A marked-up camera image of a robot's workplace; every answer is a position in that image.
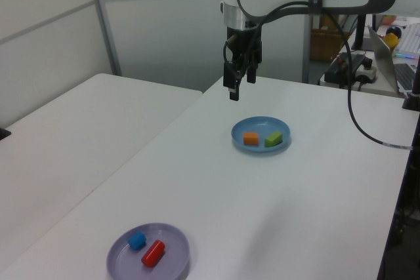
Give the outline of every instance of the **white table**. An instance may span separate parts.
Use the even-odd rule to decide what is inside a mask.
[[[361,126],[411,144],[418,113],[355,92]],[[408,151],[362,136],[347,92],[257,78],[239,102],[217,82],[0,274],[7,279],[108,279],[106,256],[129,229],[165,222],[190,242],[188,279],[376,279]],[[291,128],[280,154],[237,150],[239,120]]]
[[[0,141],[0,271],[201,96],[96,75]]]

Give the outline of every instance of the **purple plate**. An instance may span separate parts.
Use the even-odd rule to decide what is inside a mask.
[[[146,246],[133,250],[128,240],[138,231],[146,236]],[[149,268],[141,259],[156,239],[165,243],[165,252],[156,266]],[[169,224],[150,223],[124,233],[112,245],[106,267],[113,280],[177,280],[189,258],[188,240],[179,229]]]

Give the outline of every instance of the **cable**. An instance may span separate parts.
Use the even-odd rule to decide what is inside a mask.
[[[345,47],[346,47],[346,52],[347,52],[347,56],[348,56],[348,68],[349,68],[349,72],[348,72],[348,85],[347,85],[347,105],[348,105],[348,112],[350,114],[350,117],[354,123],[354,126],[356,126],[356,128],[368,139],[372,140],[373,142],[376,142],[377,144],[381,144],[383,146],[386,147],[390,147],[390,148],[396,148],[396,149],[403,149],[403,150],[414,150],[414,151],[420,151],[420,147],[413,147],[413,146],[399,146],[396,144],[389,144],[387,142],[384,141],[380,141],[374,137],[372,137],[370,134],[368,134],[367,132],[365,132],[360,125],[358,124],[356,118],[354,117],[353,114],[353,109],[352,109],[352,69],[353,69],[353,64],[352,64],[352,56],[351,56],[351,52],[350,52],[350,46],[348,45],[348,41],[347,38],[343,32],[343,29],[340,27],[339,23],[336,21],[336,19],[333,17],[333,15],[327,10],[327,9],[323,9],[325,14],[328,16],[328,18],[331,19],[331,21],[334,23],[335,27],[337,28],[338,32],[341,35],[341,38],[344,41]]]
[[[253,43],[256,41],[257,39],[257,34],[259,34],[261,32],[261,28],[263,27],[263,25],[271,18],[271,16],[277,14],[278,12],[280,12],[282,9],[286,8],[286,7],[290,7],[290,6],[296,6],[296,5],[300,5],[300,6],[308,6],[308,2],[307,1],[292,1],[289,3],[285,3],[284,5],[281,5],[277,8],[275,8],[274,10],[272,10],[271,12],[269,12],[260,22],[260,24],[257,26],[256,31],[254,32],[249,45],[248,45],[248,49],[246,51],[245,57],[249,55],[249,53],[251,52]],[[335,27],[337,28],[338,32],[340,33],[340,36],[342,38],[342,40],[344,41],[345,47],[346,47],[346,53],[348,56],[348,89],[347,89],[347,105],[348,105],[348,112],[350,114],[350,117],[352,119],[352,122],[354,123],[354,126],[356,126],[356,128],[368,139],[370,139],[373,142],[376,142],[377,144],[381,144],[383,146],[386,147],[390,147],[390,148],[396,148],[396,149],[402,149],[402,150],[414,150],[414,151],[420,151],[420,147],[413,147],[413,146],[400,146],[400,145],[396,145],[396,144],[389,144],[387,142],[378,140],[374,137],[372,137],[371,135],[369,135],[367,132],[365,132],[360,125],[358,124],[356,118],[354,117],[353,114],[353,109],[352,109],[352,100],[351,100],[351,93],[352,93],[352,88],[351,88],[351,83],[352,83],[352,69],[353,69],[353,63],[352,63],[352,55],[351,55],[351,50],[350,50],[350,46],[348,45],[348,41],[347,38],[344,34],[343,29],[341,28],[341,26],[339,25],[339,23],[336,21],[336,19],[333,17],[333,15],[330,13],[329,10],[327,10],[326,8],[323,9],[323,12],[328,16],[328,18],[334,23]],[[277,16],[277,19],[282,18],[284,16],[290,15],[292,13],[285,13],[285,14],[280,14],[279,16]],[[227,47],[227,42],[224,45],[224,58],[225,58],[225,63],[227,62],[226,59],[226,47]],[[235,77],[236,79],[241,79],[246,72],[246,63],[244,62],[242,64],[242,69],[239,73],[236,73],[234,71]]]
[[[360,84],[359,84],[359,87],[358,87],[358,89],[357,89],[357,91],[358,92],[360,92],[360,89],[362,88],[362,85],[364,85],[365,83],[364,83],[364,80],[363,79],[361,79],[360,80]]]
[[[281,11],[282,9],[286,8],[286,7],[290,7],[290,6],[308,6],[308,2],[307,1],[291,1],[289,3],[285,3],[284,5],[281,5],[277,8],[275,8],[274,10],[272,10],[271,12],[269,12],[260,22],[260,24],[256,27],[254,34],[249,42],[248,48],[246,50],[245,53],[245,58],[247,58],[247,56],[249,56],[249,54],[251,53],[251,49],[253,46],[253,43],[257,40],[257,36],[258,34],[261,33],[261,28],[263,27],[263,25],[275,14],[277,14],[279,11]],[[282,18],[284,16],[288,16],[290,15],[290,13],[284,13],[281,14],[277,17],[277,19]],[[223,46],[223,58],[224,58],[224,64],[226,65],[226,67],[229,69],[229,71],[235,76],[235,78],[237,80],[242,79],[242,77],[245,75],[246,72],[246,63],[242,63],[242,67],[241,70],[239,71],[239,73],[232,68],[231,63],[227,60],[226,57],[226,48],[228,46],[228,41],[226,41],[224,43]]]

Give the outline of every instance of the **laptop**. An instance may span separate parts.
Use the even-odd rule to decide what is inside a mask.
[[[368,28],[378,69],[396,93],[411,92],[415,68],[413,69],[409,64],[394,64],[391,51],[387,44],[382,41],[370,26]]]

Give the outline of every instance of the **yellow object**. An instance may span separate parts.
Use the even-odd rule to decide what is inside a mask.
[[[258,146],[258,133],[257,132],[244,132],[243,133],[243,144],[246,146]]]
[[[388,33],[383,37],[383,41],[387,46],[393,50],[398,45],[398,38],[393,33]]]

